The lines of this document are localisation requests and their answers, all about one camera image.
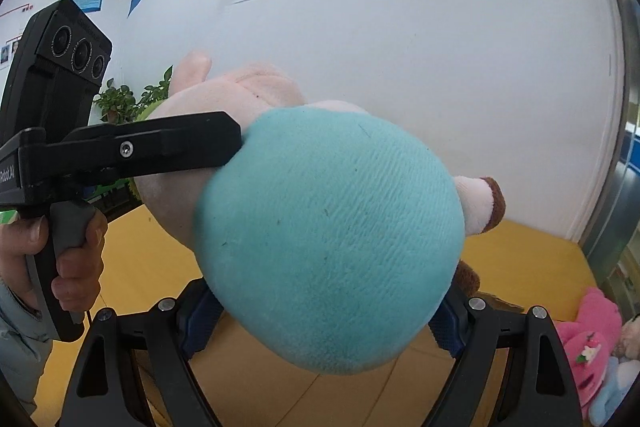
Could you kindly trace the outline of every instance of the person's arm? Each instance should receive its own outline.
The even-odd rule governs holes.
[[[29,415],[36,410],[34,397],[51,348],[40,312],[0,279],[0,370]]]
[[[63,310],[85,312],[98,298],[106,230],[107,220],[97,211],[87,226],[85,244],[58,257],[59,277],[51,290]],[[44,219],[0,225],[0,369],[29,415],[36,410],[34,397],[52,340],[37,310],[25,256],[42,251],[48,236]]]

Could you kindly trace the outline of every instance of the camera lens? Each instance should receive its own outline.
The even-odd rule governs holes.
[[[91,58],[91,44],[89,44],[89,41],[82,39],[78,42],[74,50],[74,56],[71,58],[74,69],[76,71],[84,71],[84,68],[89,63],[89,58]]]
[[[94,60],[94,66],[91,69],[91,74],[94,78],[98,78],[102,74],[102,69],[104,68],[104,58],[97,57]]]
[[[56,57],[64,55],[71,42],[71,30],[66,26],[60,28],[53,37],[51,49]]]

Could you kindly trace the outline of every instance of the gray jacket sleeve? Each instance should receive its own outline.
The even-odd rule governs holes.
[[[0,279],[0,369],[29,415],[36,410],[34,397],[51,348],[41,318]]]

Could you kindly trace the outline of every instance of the hand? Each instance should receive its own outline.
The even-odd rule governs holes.
[[[85,312],[92,308],[100,293],[100,275],[104,270],[102,249],[107,219],[96,210],[86,228],[85,244],[69,248],[58,257],[59,277],[51,283],[53,295],[63,310]],[[40,252],[47,244],[49,225],[40,219],[18,219],[0,225],[0,279],[27,306],[39,308],[29,279],[25,256]]]

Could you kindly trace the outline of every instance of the silver screw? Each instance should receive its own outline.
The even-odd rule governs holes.
[[[546,319],[546,310],[542,306],[533,306],[532,313],[534,317]]]
[[[120,144],[120,156],[129,158],[133,154],[133,144],[130,141],[124,141]]]
[[[174,306],[175,306],[174,299],[162,299],[160,302],[158,302],[158,309],[161,312],[167,312],[169,310],[173,310]]]
[[[486,308],[486,302],[481,298],[474,297],[469,301],[469,306],[471,306],[471,309],[473,310],[482,311]]]
[[[103,308],[95,315],[95,318],[99,321],[108,321],[111,315],[113,315],[113,312],[109,308]]]

